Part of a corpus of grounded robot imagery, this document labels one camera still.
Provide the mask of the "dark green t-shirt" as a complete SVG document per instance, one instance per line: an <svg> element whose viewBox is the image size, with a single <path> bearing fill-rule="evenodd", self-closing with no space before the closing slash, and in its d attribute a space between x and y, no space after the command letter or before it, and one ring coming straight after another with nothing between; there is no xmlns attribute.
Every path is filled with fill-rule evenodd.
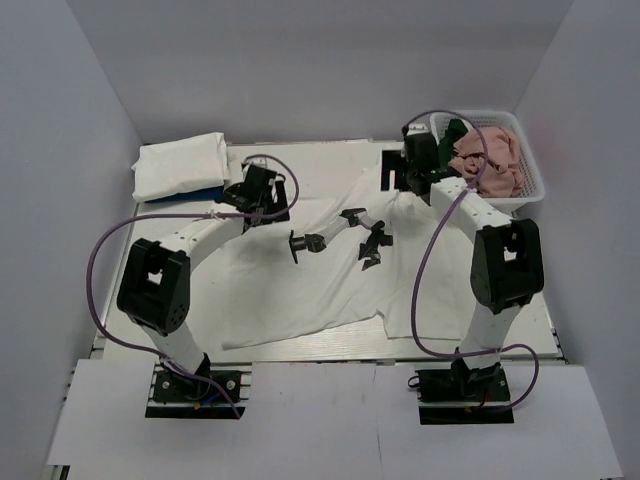
<svg viewBox="0 0 640 480"><path fill-rule="evenodd" d="M469 131L469 126L464 120L453 118L449 121L444 131L443 137L438 144L439 166L445 168L455 157L455 144L462 139Z"/></svg>

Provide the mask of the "pink t-shirt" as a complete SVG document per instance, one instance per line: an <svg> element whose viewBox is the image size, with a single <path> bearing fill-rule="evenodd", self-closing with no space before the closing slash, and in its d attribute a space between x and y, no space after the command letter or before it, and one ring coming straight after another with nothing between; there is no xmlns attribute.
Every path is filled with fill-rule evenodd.
<svg viewBox="0 0 640 480"><path fill-rule="evenodd" d="M482 127L480 131L488 147L489 161L475 183L477 193L485 198L510 198L519 195L524 187L519 138L503 127ZM448 166L471 184L483 165L483 153L478 132L470 130L454 143L453 156Z"/></svg>

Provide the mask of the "white printed t-shirt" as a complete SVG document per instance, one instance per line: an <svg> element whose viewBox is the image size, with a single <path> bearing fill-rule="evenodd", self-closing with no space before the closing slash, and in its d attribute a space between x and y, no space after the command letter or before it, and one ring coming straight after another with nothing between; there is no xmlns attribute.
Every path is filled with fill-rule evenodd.
<svg viewBox="0 0 640 480"><path fill-rule="evenodd" d="M382 192L365 171L336 199L301 200L290 222L251 229L220 250L221 344L225 349L313 334L380 315L388 338L411 335L410 306L419 263L439 222L410 192ZM365 267L369 233L349 227L320 253L293 261L290 233L317 233L348 208L363 208L393 238Z"/></svg>

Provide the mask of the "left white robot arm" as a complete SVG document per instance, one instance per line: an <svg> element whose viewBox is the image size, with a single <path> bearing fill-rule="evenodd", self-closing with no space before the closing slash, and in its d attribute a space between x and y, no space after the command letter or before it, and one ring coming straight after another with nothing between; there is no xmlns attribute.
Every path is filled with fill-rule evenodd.
<svg viewBox="0 0 640 480"><path fill-rule="evenodd" d="M193 271L248 229L288 219L284 176L250 164L203 218L159 240L140 238L132 244L117 307L151 339L188 398L205 396L212 378L208 356L186 323Z"/></svg>

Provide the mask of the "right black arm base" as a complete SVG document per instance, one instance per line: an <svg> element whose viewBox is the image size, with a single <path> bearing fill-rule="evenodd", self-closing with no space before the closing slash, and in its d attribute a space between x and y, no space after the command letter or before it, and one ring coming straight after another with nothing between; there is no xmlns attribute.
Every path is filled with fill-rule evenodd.
<svg viewBox="0 0 640 480"><path fill-rule="evenodd" d="M417 392L423 426L514 423L511 394L500 363L478 370L458 359L445 369L417 370L407 386Z"/></svg>

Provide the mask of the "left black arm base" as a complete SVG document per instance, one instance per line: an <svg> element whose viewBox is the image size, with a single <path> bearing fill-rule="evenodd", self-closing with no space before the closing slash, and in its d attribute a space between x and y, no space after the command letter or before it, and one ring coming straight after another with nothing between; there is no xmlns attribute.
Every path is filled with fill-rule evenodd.
<svg viewBox="0 0 640 480"><path fill-rule="evenodd" d="M208 383L194 385L157 364L151 378L145 417L149 419L237 420L245 411L251 388L249 366L214 365L210 378L229 397Z"/></svg>

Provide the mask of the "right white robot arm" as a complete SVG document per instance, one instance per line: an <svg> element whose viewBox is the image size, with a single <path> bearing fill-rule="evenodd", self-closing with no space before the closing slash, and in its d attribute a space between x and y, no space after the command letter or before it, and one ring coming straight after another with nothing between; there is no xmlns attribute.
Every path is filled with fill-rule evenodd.
<svg viewBox="0 0 640 480"><path fill-rule="evenodd" d="M431 357L465 364L453 371L451 384L459 396L472 399L488 385L484 370L496 367L501 353L510 350L505 340L520 310L544 286L539 229L532 220L515 220L495 209L453 170L437 171L427 160L437 149L431 132L406 124L402 135L402 149L382 155L380 188L409 193L439 220L416 264L408 314L412 338ZM457 349L442 353L420 341L417 314L420 282L448 221L474 244L469 285L476 304Z"/></svg>

